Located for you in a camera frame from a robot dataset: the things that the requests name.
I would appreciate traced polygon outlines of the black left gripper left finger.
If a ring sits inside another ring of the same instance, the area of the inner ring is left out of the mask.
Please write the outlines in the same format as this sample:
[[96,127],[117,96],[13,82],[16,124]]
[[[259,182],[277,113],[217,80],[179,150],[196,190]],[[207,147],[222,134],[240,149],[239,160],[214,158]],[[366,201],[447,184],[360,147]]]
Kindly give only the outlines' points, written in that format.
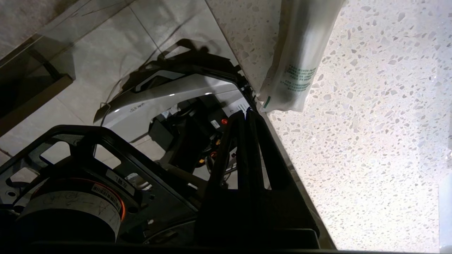
[[[202,247],[252,247],[250,183],[246,152],[247,114],[242,111],[229,119],[211,170],[196,221],[196,244]],[[236,145],[238,188],[224,189],[231,145]]]

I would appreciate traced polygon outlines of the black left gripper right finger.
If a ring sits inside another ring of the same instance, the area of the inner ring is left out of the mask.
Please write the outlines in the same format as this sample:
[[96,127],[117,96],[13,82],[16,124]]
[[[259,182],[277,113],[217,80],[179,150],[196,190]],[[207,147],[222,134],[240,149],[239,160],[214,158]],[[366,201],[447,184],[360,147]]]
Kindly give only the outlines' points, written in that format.
[[269,247],[319,247],[319,229],[263,117],[246,114],[253,226]]

